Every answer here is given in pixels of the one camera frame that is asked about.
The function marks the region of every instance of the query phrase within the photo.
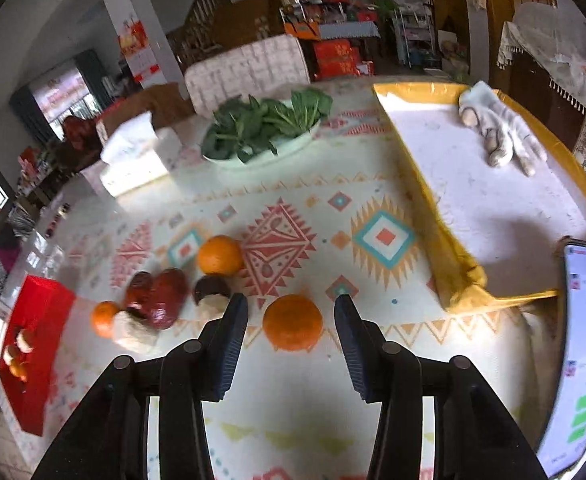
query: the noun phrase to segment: white chair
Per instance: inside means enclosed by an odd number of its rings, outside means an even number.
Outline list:
[[[286,34],[195,63],[184,80],[195,112],[205,117],[236,95],[260,96],[284,84],[310,83],[299,41]]]

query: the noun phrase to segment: person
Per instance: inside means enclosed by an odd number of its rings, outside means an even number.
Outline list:
[[[0,228],[0,296],[4,290],[4,283],[17,258],[20,256],[20,239],[15,235],[11,225],[6,222]]]
[[[71,168],[72,170],[82,171],[99,160],[102,141],[97,134],[94,119],[81,119],[70,115],[62,121],[62,130],[77,154],[78,163],[76,167]]]

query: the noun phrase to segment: red poster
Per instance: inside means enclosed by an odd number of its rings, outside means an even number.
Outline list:
[[[126,58],[135,81],[138,83],[159,72],[155,54],[148,44],[147,32],[139,20],[131,16],[131,20],[124,23],[119,34],[119,49]]]

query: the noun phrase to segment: window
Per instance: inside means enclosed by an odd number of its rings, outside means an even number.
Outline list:
[[[60,140],[64,140],[62,121],[69,115],[90,119],[102,111],[76,67],[34,90],[33,97]]]

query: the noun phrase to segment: white tissue box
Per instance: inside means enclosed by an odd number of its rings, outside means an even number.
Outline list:
[[[175,167],[182,149],[180,139],[172,128],[161,128],[156,134],[157,139],[137,158],[115,162],[102,171],[100,180],[111,195],[119,196],[143,186]]]

